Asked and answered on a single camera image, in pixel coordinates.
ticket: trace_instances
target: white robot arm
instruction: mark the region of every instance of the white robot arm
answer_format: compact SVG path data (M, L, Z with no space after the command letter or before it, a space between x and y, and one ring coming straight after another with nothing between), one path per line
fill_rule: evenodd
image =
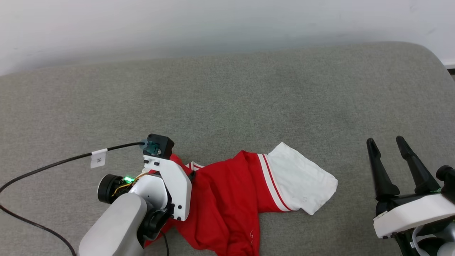
M146 240L155 240L169 218L185 221L189 214L191 180L169 160L174 142L150 134L144 141L144 169L135 180L106 175L98 199L111 204L79 244L80 256L141 256Z
M408 162L415 194L399 195L381 163L372 138L368 155L376 190L374 230L379 238L394 238L403 256L455 256L455 170L448 165L436 172L441 188L403 137L396 138Z

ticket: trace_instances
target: white bracket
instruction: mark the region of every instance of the white bracket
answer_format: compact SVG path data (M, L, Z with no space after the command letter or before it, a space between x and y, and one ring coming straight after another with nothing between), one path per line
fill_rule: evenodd
M190 212L191 181L185 171L177 163L144 155L147 162L144 168L160 172L174 206L174 219L185 221Z
M378 238L455 215L455 204L441 194L427 195L373 219Z

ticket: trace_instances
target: cable label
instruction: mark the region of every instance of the cable label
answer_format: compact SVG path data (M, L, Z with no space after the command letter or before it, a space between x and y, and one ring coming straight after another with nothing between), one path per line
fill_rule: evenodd
M107 148L93 151L91 153L91 163L90 163L91 169L100 167L100 166L103 166L104 164L106 164L106 152L107 152Z

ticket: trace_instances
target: yellow wire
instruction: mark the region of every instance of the yellow wire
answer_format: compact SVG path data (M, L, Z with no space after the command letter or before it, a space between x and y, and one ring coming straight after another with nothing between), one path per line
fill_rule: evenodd
M128 183L128 184L125 184L125 185L122 185L122 186L118 187L118 188L114 191L114 193L112 194L112 196L114 196L114 195L117 193L117 191L118 191L119 189L124 188L124 187L127 187L127 186L129 186L129 185L131 185L131 184L132 184L132 183Z
M114 195L117 193L117 191L118 191L119 189L135 184L142 176L148 175L148 174L149 174L149 173L140 174L140 175L138 175L138 176L134 179L133 182L118 187L118 188L114 191L114 193L112 194L112 196L114 196Z

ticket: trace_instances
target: couch cushion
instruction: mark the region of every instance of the couch cushion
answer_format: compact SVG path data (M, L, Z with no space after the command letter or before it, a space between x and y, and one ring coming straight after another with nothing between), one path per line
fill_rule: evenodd
M366 151L373 137L402 194L414 183L395 137L434 174L455 165L455 84L424 47L399 42L253 54L56 67L0 77L3 184L43 165L169 136L184 162L202 165L240 150L268 153L280 142L338 180L315 215L261 214L262 255L398 255L375 236L376 202ZM67 163L11 185L1 202L54 229L77 250L106 210L96 188L106 174L142 170L138 148L109 152L106 165ZM69 255L51 234L0 214L2 255ZM171 255L192 249L175 231ZM164 255L156 241L146 255Z

